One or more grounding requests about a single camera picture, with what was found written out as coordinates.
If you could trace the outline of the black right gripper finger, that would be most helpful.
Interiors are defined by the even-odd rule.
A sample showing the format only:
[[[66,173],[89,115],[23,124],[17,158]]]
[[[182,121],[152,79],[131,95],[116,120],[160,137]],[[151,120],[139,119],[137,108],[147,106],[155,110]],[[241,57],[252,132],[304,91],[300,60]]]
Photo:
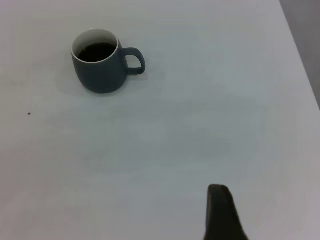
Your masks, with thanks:
[[[225,185],[207,189],[205,240],[247,240],[234,198]]]

